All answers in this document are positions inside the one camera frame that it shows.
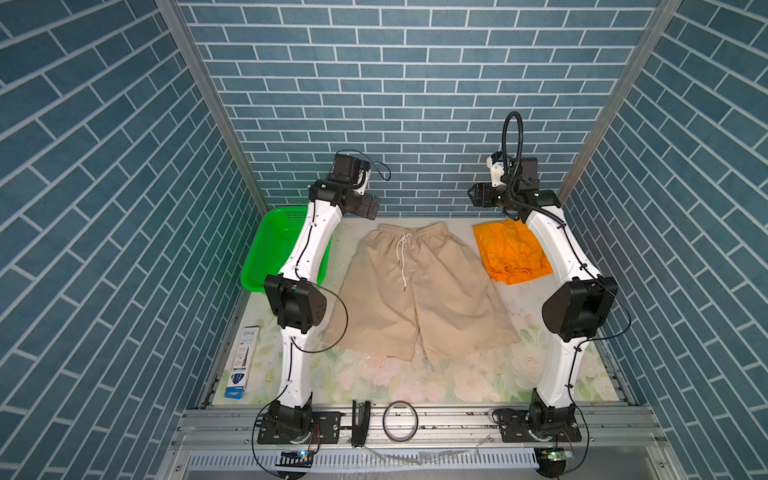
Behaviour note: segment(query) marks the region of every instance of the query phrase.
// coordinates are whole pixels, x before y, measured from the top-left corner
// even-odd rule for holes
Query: drawstring
[[[397,242],[397,246],[395,247],[395,254],[397,255],[397,261],[400,262],[400,276],[402,276],[402,291],[406,291],[406,287],[408,286],[408,282],[406,281],[406,241],[408,240],[408,237],[410,237],[410,233],[404,234],[400,240]]]

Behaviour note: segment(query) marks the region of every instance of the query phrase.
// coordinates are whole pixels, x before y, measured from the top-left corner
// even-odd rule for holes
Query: black cable
[[[344,307],[344,315],[346,316],[346,323],[344,324],[344,331],[341,332],[341,336],[339,337],[339,339],[337,341],[335,341],[331,346],[327,346],[326,348],[324,348],[322,350],[305,350],[305,349],[302,349],[300,346],[298,346],[296,344],[296,341],[293,338],[291,338],[290,341],[293,344],[293,346],[295,346],[300,352],[304,352],[304,353],[323,353],[323,352],[327,352],[328,350],[332,349],[334,346],[338,345],[339,342],[341,342],[341,339],[344,338],[344,335],[346,334],[346,329],[349,327],[349,310],[346,308],[346,304],[344,303],[344,300],[341,300],[341,297],[336,292],[328,290],[324,286],[320,286],[317,283],[312,283],[310,281],[307,281],[307,283],[309,283],[310,285],[314,285],[314,286],[316,286],[317,288],[319,288],[321,290],[325,290],[326,292],[332,294],[334,297],[339,299],[339,301],[341,302],[342,306]]]
[[[584,418],[584,412],[581,411],[581,408],[579,408],[577,403],[574,401],[574,397],[573,397],[573,395],[571,393],[571,390],[574,387],[573,384],[571,383],[571,379],[573,377],[574,368],[576,366],[576,356],[581,351],[581,346],[583,344],[585,344],[586,342],[598,342],[598,341],[601,341],[601,340],[605,341],[605,340],[615,339],[615,338],[617,338],[619,336],[624,335],[632,327],[632,315],[630,315],[629,309],[627,308],[627,306],[624,304],[624,302],[621,301],[621,299],[618,297],[618,295],[616,295],[615,293],[611,292],[609,289],[605,288],[605,285],[603,285],[603,283],[595,275],[592,275],[592,273],[589,270],[587,270],[587,264],[582,262],[581,259],[579,259],[578,255],[576,254],[576,249],[574,248],[573,243],[571,243],[571,238],[568,237],[568,231],[565,228],[563,229],[563,234],[565,235],[565,239],[568,241],[568,246],[571,248],[571,252],[573,252],[574,257],[576,257],[576,260],[578,260],[578,262],[579,262],[579,265],[580,265],[579,268],[581,270],[583,270],[584,272],[586,272],[587,275],[591,276],[594,281],[598,282],[601,286],[603,286],[603,289],[606,292],[610,293],[616,299],[616,301],[619,302],[619,305],[621,306],[621,308],[624,309],[624,313],[627,314],[627,320],[628,321],[627,321],[627,326],[625,326],[624,329],[621,330],[619,333],[615,333],[614,335],[609,335],[609,336],[599,336],[597,338],[584,339],[584,340],[580,341],[576,345],[576,347],[574,347],[574,350],[575,350],[575,352],[574,352],[574,359],[571,362],[571,371],[568,373],[568,384],[566,385],[566,387],[568,387],[568,398],[571,399],[571,403],[573,403],[574,406],[576,407],[576,409],[578,410],[579,415],[581,415],[581,421],[584,423],[584,427],[587,429],[587,446],[584,449],[584,455],[581,457],[581,460],[578,463],[578,465],[576,465],[575,467],[571,468],[570,470],[562,472],[560,474],[560,476],[565,475],[567,473],[571,473],[574,470],[576,470],[577,468],[581,467],[581,465],[584,463],[584,460],[587,459],[587,454],[589,453],[589,442],[590,442],[589,425],[587,424],[587,420]]]
[[[512,176],[510,177],[512,180],[514,180],[518,174],[518,169],[520,168],[520,163],[523,156],[523,117],[518,111],[509,112],[506,119],[504,119],[504,127],[502,127],[502,160],[504,161],[504,175],[509,175],[509,159],[507,158],[507,130],[509,129],[509,121],[512,119],[512,117],[515,117],[515,120],[518,122],[518,150],[517,156],[515,157],[515,170],[512,172]]]
[[[544,215],[545,217],[549,217],[552,220],[555,221],[555,223],[558,224],[558,228],[564,228],[566,223],[565,220],[561,219],[557,215],[553,214],[551,211],[544,209],[543,207],[539,207],[538,205],[531,205],[527,204],[525,202],[521,202],[520,200],[515,200],[514,198],[509,199],[513,204],[517,205],[518,207],[527,208],[529,210],[533,210],[534,212],[539,212],[540,214]]]
[[[413,419],[414,419],[415,423],[414,423],[413,427],[411,428],[411,431],[408,432],[408,435],[406,435],[404,437],[395,437],[389,431],[389,428],[386,426],[386,418],[387,418],[387,416],[389,416],[389,412],[391,412],[392,409],[395,408],[396,406],[404,406],[408,410],[410,410],[411,413],[413,414]],[[393,442],[397,442],[397,443],[405,443],[405,442],[409,441],[410,439],[412,439],[413,436],[416,435],[416,432],[419,430],[419,414],[416,413],[416,409],[414,409],[413,406],[410,403],[404,402],[402,400],[396,400],[396,401],[390,403],[387,406],[387,408],[384,410],[384,415],[382,415],[382,428],[384,429],[384,435],[386,435],[388,439],[392,440]]]
[[[299,262],[301,261],[301,257],[304,256],[304,252],[306,252],[306,248],[310,245],[310,237],[312,236],[312,227],[315,223],[315,215],[317,214],[317,206],[312,202],[312,223],[310,223],[310,231],[306,233],[306,243],[304,244],[304,248],[301,250],[301,253],[299,253],[299,258],[296,259],[296,265],[293,267],[293,272],[296,274],[297,279],[301,279],[299,276]]]
[[[259,462],[259,459],[256,457],[256,449],[253,446],[253,440],[254,440],[254,437],[256,436],[256,424],[259,422],[259,417],[261,417],[261,414],[264,411],[264,409],[269,407],[273,403],[275,403],[281,396],[283,396],[283,394],[286,392],[286,390],[288,390],[288,385],[290,384],[290,375],[291,375],[292,370],[293,370],[293,347],[291,347],[291,350],[290,350],[290,360],[288,362],[288,378],[286,379],[286,386],[285,386],[285,388],[283,388],[283,391],[280,392],[280,394],[277,397],[275,397],[275,399],[273,401],[271,401],[271,402],[267,403],[265,406],[261,407],[261,410],[259,410],[259,412],[256,414],[256,418],[253,419],[253,428],[250,431],[250,451],[251,451],[251,453],[253,453],[253,460],[256,462],[256,464],[258,466],[261,467],[262,470],[264,470],[266,473],[272,475],[273,477],[277,477],[277,478],[283,478],[283,477],[281,477],[277,473],[270,472],[269,470],[264,468],[264,465],[261,465],[261,462]]]
[[[379,164],[379,165],[383,166],[384,168],[386,168],[386,170],[389,172],[389,176],[385,177],[384,174],[382,173],[382,171],[379,170],[379,168],[376,166],[376,164]],[[373,162],[371,162],[371,165],[373,165],[373,167],[376,169],[376,171],[379,172],[379,176],[382,178],[382,180],[384,180],[385,182],[388,182],[388,181],[390,181],[392,179],[392,169],[389,168],[389,165],[385,164],[384,162],[380,162],[380,161],[373,161]]]

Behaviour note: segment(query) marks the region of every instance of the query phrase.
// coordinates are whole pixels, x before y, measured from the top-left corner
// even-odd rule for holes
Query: floral tablecloth
[[[382,222],[404,227],[433,223],[429,219],[394,218]],[[472,224],[478,223],[478,219],[447,219],[446,223],[457,237],[477,249]],[[370,220],[346,218],[336,228],[324,286],[338,291],[349,268],[349,252],[354,251],[359,240],[373,228],[376,225]],[[530,401],[531,391],[544,370],[551,335],[541,319],[541,304],[558,285],[554,275],[518,285],[496,285],[510,319],[520,333],[520,343],[435,364],[426,359],[419,342],[410,362],[336,347],[312,355],[313,403],[348,404],[353,399],[379,404],[394,400],[414,403]],[[329,299],[329,309],[333,308],[335,300]],[[227,399],[223,396],[223,388],[219,388],[214,405],[262,405],[278,393],[283,355],[280,328],[263,293],[250,295],[243,324],[262,327],[246,392],[240,400]],[[318,349],[321,345],[317,342],[313,348]],[[228,372],[224,372],[223,378],[228,376]],[[589,346],[584,354],[574,399],[582,402],[618,400],[594,346]]]
[[[418,343],[410,362],[339,347],[313,355],[313,402],[528,402],[543,373],[550,334],[532,315],[512,318],[522,338],[520,343],[435,364],[426,359]],[[244,398],[226,399],[223,389],[218,389],[214,403],[259,405],[273,399],[280,382],[280,341],[280,328],[270,319],[260,333]],[[584,354],[574,399],[618,400],[594,346]]]

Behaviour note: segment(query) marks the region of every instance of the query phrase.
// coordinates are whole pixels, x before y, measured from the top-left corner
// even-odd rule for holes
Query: coiled black cable
[[[518,151],[517,155],[515,156],[515,169],[512,171],[511,175],[511,178],[514,179],[518,174],[521,159],[523,157],[523,117],[520,115],[520,112],[516,110],[509,112],[509,115],[507,115],[506,119],[504,120],[504,127],[502,127],[502,158],[504,161],[504,175],[506,176],[509,175],[509,160],[507,158],[507,130],[509,129],[509,121],[512,119],[512,117],[514,117],[518,122]]]

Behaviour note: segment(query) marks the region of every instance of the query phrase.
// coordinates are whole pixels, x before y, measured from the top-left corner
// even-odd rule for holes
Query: metal grate
[[[380,449],[376,455],[364,449],[334,449],[320,452],[311,471],[314,473],[393,472],[413,470],[477,470],[500,468],[538,468],[534,450],[530,448],[494,449]],[[274,470],[276,462],[289,463],[279,452],[257,452],[262,465]],[[197,451],[190,457],[187,470],[256,471],[259,466],[250,452],[227,450]],[[303,467],[280,467],[286,472],[305,472]]]

